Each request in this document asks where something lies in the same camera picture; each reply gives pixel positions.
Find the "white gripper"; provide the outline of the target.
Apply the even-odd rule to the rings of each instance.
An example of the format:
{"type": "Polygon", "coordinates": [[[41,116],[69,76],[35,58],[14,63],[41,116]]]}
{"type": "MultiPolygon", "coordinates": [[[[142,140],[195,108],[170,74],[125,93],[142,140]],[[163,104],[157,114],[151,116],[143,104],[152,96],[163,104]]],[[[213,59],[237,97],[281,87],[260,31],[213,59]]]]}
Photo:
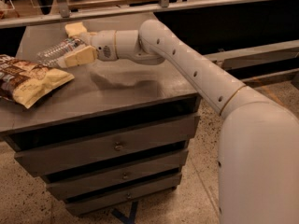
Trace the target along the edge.
{"type": "Polygon", "coordinates": [[[62,68],[68,68],[93,63],[97,59],[97,56],[101,61],[116,61],[118,57],[115,37],[115,30],[101,31],[98,33],[80,33],[78,38],[87,45],[91,44],[91,46],[80,45],[60,57],[57,60],[57,64],[62,68]]]}

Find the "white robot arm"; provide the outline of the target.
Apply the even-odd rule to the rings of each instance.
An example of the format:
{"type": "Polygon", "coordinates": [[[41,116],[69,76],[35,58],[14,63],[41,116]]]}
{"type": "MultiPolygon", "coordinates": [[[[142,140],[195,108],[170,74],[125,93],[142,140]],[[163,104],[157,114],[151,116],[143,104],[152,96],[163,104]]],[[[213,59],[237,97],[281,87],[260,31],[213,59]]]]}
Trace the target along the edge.
{"type": "Polygon", "coordinates": [[[69,36],[101,61],[169,61],[223,118],[219,142],[220,224],[299,224],[299,118],[183,43],[163,23],[69,36]]]}

